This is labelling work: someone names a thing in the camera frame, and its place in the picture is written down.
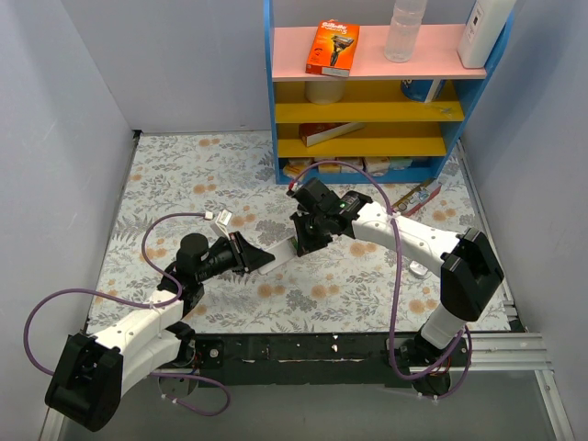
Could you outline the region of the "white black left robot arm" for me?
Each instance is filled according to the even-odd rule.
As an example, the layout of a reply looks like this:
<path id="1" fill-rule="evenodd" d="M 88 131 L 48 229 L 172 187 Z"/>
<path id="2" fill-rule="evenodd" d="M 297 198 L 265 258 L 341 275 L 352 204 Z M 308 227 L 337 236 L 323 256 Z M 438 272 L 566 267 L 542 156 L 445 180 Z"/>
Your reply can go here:
<path id="1" fill-rule="evenodd" d="M 185 236 L 148 306 L 96 334 L 68 337 L 45 395 L 53 410 L 95 432 L 104 427 L 124 394 L 162 365 L 183 368 L 196 354 L 191 328 L 182 320 L 203 296 L 204 281 L 226 271 L 245 274 L 275 261 L 239 232 L 209 243 Z"/>

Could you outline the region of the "white remote with display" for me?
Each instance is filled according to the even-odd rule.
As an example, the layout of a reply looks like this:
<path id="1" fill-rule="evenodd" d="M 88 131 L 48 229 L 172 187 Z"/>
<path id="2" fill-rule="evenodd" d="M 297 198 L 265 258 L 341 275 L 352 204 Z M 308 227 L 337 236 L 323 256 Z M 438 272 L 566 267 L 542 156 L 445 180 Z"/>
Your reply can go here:
<path id="1" fill-rule="evenodd" d="M 257 270 L 257 272 L 260 275 L 268 274 L 276 268 L 284 265 L 285 263 L 297 257 L 297 249 L 294 249 L 290 244 L 290 238 L 285 239 L 279 243 L 276 243 L 268 249 L 266 249 L 267 252 L 275 255 L 276 261 L 267 266 L 262 267 L 260 270 Z"/>

